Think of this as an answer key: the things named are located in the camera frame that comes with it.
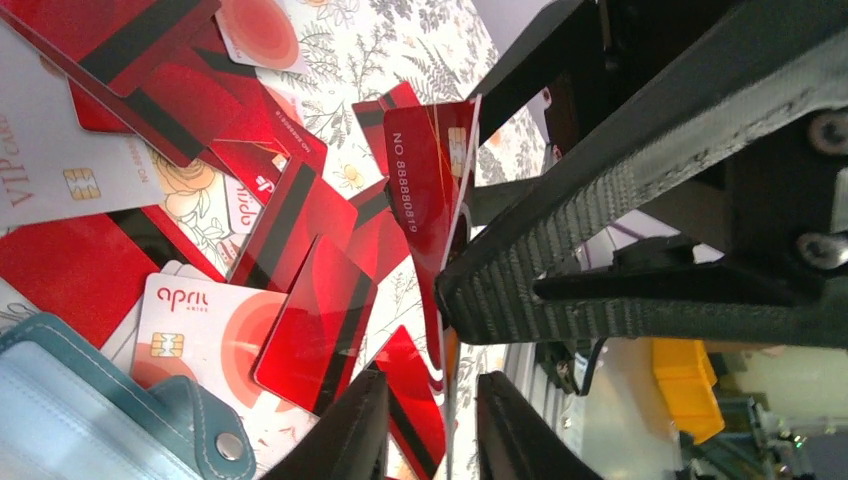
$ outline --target card chip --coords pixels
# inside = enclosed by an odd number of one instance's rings
[[[184,343],[185,336],[181,333],[155,332],[150,342],[150,356],[179,358],[183,355]]]
[[[448,151],[451,156],[451,174],[454,177],[462,177],[462,162],[465,159],[466,145],[465,128],[450,127],[448,128]]]
[[[90,168],[70,168],[64,170],[65,182],[74,200],[91,200],[100,198],[100,187]]]

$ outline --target yellow object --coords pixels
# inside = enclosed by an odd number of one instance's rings
[[[656,338],[654,376],[677,428],[701,444],[724,430],[712,387],[716,376],[701,340]]]

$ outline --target table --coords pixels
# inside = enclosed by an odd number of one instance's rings
[[[285,0],[307,75],[257,71],[263,83],[290,93],[299,120],[329,147],[324,180],[350,198],[381,174],[351,111],[401,81],[409,81],[422,103],[462,100],[498,58],[471,0]],[[526,110],[520,111],[479,151],[478,185],[538,175],[544,142]],[[157,168],[171,188],[163,207],[180,229],[223,274],[245,240],[230,228],[227,180],[203,164]],[[400,325],[424,351],[420,295],[410,259],[379,286],[359,359],[362,368]],[[502,364],[503,348],[464,346],[459,373],[456,478],[477,477],[474,444],[476,377]],[[276,445],[292,448],[312,422],[293,418]],[[414,478],[397,447],[390,446],[388,474]],[[444,475],[444,466],[440,473]]]

